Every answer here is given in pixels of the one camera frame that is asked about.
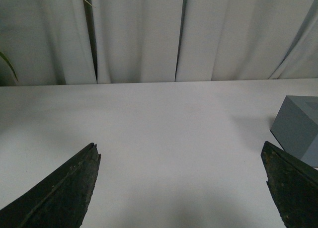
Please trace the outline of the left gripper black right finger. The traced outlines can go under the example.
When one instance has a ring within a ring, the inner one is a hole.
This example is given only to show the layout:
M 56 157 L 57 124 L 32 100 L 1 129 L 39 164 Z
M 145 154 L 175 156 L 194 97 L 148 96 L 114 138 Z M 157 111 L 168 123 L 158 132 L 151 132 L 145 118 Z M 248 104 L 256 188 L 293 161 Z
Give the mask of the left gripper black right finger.
M 261 159 L 267 186 L 287 228 L 318 226 L 318 171 L 266 141 Z

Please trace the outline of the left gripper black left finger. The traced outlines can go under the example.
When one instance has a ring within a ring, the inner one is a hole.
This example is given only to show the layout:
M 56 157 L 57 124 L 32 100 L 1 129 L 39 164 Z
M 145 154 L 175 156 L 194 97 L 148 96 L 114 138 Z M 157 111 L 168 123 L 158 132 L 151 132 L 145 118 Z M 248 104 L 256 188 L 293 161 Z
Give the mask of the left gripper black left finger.
M 101 155 L 90 143 L 0 211 L 2 228 L 79 228 L 95 188 Z

